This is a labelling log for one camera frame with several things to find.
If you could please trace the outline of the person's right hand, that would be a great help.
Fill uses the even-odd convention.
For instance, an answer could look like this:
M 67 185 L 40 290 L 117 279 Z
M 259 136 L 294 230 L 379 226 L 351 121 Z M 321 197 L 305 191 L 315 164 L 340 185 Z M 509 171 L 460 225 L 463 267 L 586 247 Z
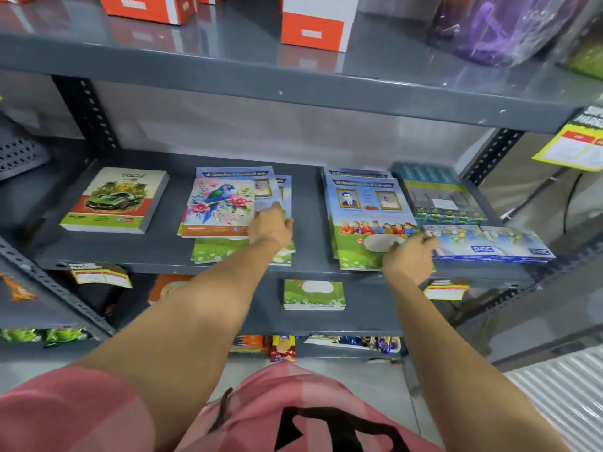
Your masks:
M 390 249 L 382 259 L 382 272 L 388 284 L 406 283 L 418 287 L 431 276 L 433 258 L 398 258 L 390 255 Z

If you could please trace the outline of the person's left hand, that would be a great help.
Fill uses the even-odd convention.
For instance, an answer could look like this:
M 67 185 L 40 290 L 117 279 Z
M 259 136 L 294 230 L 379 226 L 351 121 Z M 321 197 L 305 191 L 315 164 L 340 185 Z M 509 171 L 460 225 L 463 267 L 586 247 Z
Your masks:
M 286 217 L 280 203 L 273 202 L 255 213 L 248 227 L 248 239 L 253 248 L 267 250 L 273 256 L 292 241 L 293 220 Z

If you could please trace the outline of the person's left forearm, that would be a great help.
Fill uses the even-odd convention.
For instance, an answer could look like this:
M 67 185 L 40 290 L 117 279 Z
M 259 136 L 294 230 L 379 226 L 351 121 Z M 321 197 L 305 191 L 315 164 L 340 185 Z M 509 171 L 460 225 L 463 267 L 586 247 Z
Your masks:
M 284 245 L 275 235 L 255 237 L 76 361 L 136 389 L 155 424 L 156 450 L 175 447 L 209 400 L 253 294 Z

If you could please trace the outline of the person's right forearm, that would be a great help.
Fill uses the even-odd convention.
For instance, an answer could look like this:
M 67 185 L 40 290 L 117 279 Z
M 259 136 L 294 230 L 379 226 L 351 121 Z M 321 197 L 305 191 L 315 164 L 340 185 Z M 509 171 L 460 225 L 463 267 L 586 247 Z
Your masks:
M 402 273 L 386 279 L 448 452 L 570 452 L 528 397 L 464 341 L 415 281 Z

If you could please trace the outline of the blue white cartoon box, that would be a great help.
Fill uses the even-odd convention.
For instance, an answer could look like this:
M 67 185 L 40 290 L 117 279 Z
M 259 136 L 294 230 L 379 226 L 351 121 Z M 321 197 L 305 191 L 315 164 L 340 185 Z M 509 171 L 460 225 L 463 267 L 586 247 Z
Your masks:
M 512 227 L 480 226 L 493 246 L 494 259 L 505 263 L 549 263 L 556 257 L 536 233 Z
M 477 225 L 424 225 L 426 236 L 436 237 L 435 257 L 442 260 L 491 260 L 497 252 Z

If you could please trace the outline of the blue green notebook stack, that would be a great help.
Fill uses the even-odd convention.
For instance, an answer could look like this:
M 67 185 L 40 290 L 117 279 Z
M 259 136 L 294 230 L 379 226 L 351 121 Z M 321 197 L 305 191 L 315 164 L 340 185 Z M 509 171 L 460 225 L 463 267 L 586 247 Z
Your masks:
M 381 271 L 392 245 L 420 229 L 391 172 L 323 167 L 331 247 L 343 271 Z
M 196 178 L 233 178 L 252 180 L 255 184 L 255 213 L 279 202 L 291 218 L 291 193 L 284 191 L 271 166 L 259 167 L 198 167 Z M 211 238 L 195 239 L 191 261 L 197 265 L 216 263 L 248 246 L 249 239 Z

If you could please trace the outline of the dark teal boxed pack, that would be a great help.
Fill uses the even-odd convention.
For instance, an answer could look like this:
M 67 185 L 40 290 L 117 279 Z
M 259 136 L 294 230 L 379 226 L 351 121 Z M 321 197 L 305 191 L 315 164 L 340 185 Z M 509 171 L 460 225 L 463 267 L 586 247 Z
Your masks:
M 488 220 L 472 189 L 454 169 L 397 161 L 390 171 L 400 182 L 419 223 L 479 225 Z

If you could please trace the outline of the yellow shelf price label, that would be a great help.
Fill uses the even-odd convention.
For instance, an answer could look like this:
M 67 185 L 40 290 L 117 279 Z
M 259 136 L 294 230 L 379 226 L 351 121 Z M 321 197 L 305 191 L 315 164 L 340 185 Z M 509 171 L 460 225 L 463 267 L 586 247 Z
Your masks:
M 431 301 L 462 301 L 469 289 L 470 285 L 467 283 L 433 280 L 426 286 L 423 293 Z
M 78 285 L 104 284 L 120 288 L 132 288 L 125 269 L 109 263 L 68 263 L 69 271 Z

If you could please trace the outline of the parrot cover notebook stack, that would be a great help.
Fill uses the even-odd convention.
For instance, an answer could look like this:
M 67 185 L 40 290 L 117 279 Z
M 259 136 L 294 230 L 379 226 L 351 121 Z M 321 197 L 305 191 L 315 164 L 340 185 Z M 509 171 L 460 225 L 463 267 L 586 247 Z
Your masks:
M 196 178 L 177 235 L 247 239 L 255 213 L 255 184 L 233 178 Z

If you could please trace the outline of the small green notebook stack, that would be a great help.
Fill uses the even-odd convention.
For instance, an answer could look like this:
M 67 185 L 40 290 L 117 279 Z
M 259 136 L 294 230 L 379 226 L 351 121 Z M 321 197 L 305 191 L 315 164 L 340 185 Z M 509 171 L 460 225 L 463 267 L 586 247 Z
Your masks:
M 283 308 L 289 311 L 343 311 L 343 283 L 336 281 L 285 280 Z

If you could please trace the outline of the blue white snack packets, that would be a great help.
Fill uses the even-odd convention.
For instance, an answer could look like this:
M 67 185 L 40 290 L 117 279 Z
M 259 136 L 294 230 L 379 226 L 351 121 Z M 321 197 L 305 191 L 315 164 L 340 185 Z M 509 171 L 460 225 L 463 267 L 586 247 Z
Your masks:
M 304 341 L 308 345 L 337 349 L 376 351 L 383 355 L 399 354 L 402 341 L 397 336 L 326 336 L 312 334 Z

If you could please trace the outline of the orange cover book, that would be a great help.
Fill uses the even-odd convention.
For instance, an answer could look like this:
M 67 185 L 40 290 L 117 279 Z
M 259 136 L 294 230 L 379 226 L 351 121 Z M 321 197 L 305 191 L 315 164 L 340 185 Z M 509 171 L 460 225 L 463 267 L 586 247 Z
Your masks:
M 193 275 L 160 274 L 148 296 L 148 304 L 155 305 L 172 290 L 184 286 L 194 278 Z

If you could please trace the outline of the grey metal shelf rack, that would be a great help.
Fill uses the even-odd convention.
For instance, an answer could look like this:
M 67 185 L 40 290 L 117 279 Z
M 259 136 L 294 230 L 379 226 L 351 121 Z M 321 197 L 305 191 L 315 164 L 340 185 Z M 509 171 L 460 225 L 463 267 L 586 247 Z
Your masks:
M 554 134 L 603 104 L 603 83 L 539 61 L 489 68 L 432 44 L 419 21 L 360 12 L 345 53 L 280 43 L 277 0 L 200 6 L 184 26 L 106 14 L 100 0 L 0 2 L 0 113 L 49 162 L 0 183 L 0 269 L 40 299 L 0 327 L 87 328 L 103 341 L 144 311 L 160 274 L 193 275 L 177 229 L 196 167 L 271 166 L 292 176 L 297 248 L 271 266 L 242 333 L 402 336 L 379 272 L 343 271 L 330 247 L 322 166 L 455 167 L 479 186 L 525 134 Z M 103 167 L 170 180 L 144 234 L 60 221 Z M 132 288 L 78 285 L 68 263 L 109 263 Z M 343 283 L 343 311 L 283 308 L 285 280 Z

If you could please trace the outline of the green car cover notebook stack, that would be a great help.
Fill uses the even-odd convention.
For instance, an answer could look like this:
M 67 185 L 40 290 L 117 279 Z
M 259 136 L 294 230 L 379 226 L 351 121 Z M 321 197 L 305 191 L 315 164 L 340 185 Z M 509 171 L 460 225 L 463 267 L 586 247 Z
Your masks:
M 59 224 L 75 232 L 144 234 L 169 180 L 161 170 L 103 167 Z

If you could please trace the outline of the large yellow hanging price tag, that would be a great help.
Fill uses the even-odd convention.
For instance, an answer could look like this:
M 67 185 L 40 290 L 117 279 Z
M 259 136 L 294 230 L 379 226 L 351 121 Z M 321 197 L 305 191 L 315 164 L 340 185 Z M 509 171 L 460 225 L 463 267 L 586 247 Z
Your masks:
M 603 107 L 589 106 L 578 113 L 532 159 L 586 172 L 603 171 Z

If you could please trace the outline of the orange white carton box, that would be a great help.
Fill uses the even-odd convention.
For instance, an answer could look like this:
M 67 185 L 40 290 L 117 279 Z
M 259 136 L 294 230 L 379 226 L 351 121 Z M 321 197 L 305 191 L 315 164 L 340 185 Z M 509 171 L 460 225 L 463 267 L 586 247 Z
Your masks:
M 181 26 L 197 13 L 195 0 L 100 0 L 116 17 Z
M 282 0 L 281 43 L 347 52 L 359 0 Z

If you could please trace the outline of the white corrugated panel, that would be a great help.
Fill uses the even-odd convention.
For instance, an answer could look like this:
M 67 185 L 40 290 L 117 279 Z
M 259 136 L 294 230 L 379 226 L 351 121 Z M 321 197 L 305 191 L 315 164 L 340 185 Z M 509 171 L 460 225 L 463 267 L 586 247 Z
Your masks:
M 603 452 L 603 344 L 505 375 L 573 452 Z

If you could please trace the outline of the purple plastic wrapped item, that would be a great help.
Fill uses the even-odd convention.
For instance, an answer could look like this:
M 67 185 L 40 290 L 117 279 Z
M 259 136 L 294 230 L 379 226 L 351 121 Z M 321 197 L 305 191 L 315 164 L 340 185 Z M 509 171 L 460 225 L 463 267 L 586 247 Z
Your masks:
M 513 67 L 550 42 L 578 5 L 579 0 L 441 0 L 428 38 L 466 60 Z

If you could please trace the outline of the green plastic wrapped item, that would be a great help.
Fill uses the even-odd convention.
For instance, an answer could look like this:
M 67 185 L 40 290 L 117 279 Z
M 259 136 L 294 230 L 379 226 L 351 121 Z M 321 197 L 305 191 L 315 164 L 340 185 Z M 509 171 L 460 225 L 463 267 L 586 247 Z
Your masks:
M 593 19 L 574 39 L 562 66 L 603 81 L 603 15 Z

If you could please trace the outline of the green snack packets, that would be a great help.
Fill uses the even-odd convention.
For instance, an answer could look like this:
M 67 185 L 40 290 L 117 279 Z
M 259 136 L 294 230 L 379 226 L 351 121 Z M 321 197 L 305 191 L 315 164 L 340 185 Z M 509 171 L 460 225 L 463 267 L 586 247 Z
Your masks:
M 84 328 L 0 328 L 0 341 L 8 343 L 42 343 L 43 348 L 66 343 L 93 340 L 94 336 Z

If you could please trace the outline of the grey perforated plastic basket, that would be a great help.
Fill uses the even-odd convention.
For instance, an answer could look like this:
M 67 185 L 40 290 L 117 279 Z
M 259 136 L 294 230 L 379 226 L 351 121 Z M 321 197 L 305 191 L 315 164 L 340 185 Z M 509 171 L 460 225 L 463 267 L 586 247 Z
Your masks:
M 0 113 L 0 182 L 43 166 L 51 159 L 44 145 Z

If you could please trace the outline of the pink printed shirt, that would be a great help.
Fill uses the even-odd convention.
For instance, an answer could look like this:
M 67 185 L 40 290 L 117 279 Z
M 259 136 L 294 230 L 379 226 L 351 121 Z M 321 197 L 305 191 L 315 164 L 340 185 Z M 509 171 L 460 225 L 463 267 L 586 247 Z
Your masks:
M 153 452 L 142 399 L 107 373 L 67 366 L 0 396 L 0 452 Z M 205 405 L 174 452 L 444 452 L 340 382 L 274 363 Z

